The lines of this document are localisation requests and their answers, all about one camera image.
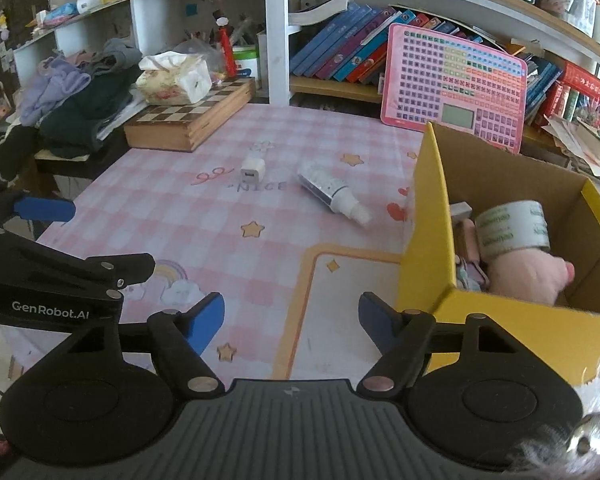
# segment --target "orange border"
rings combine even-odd
[[[294,289],[289,308],[286,311],[285,329],[280,338],[276,358],[273,361],[273,372],[271,379],[287,380],[291,375],[291,368],[296,357],[296,349],[304,313],[309,299],[309,292],[314,280],[315,262],[318,256],[322,254],[334,254],[336,256],[348,256],[360,260],[371,260],[373,262],[384,262],[390,264],[400,264],[401,254],[386,253],[384,251],[373,251],[368,249],[356,249],[336,244],[317,244],[309,247],[302,254],[298,280]]]

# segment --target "purple clothing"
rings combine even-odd
[[[38,66],[20,104],[20,121],[35,124],[50,111],[90,83],[91,76],[61,57],[50,57]]]

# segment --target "open book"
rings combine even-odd
[[[353,0],[329,0],[299,12],[289,13],[289,25],[313,25],[347,10]]]

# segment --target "gray ribbed surface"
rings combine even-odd
[[[71,470],[19,460],[1,480],[521,480],[467,468],[424,446],[388,402],[349,381],[237,381],[190,402],[154,446]]]

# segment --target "purple book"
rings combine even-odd
[[[315,76],[320,79],[330,79],[338,69],[351,59],[360,47],[360,42],[364,40],[370,33],[378,28],[384,21],[395,14],[395,9],[385,7],[374,19],[365,25],[353,38],[345,43],[341,49],[327,63],[325,63]]]

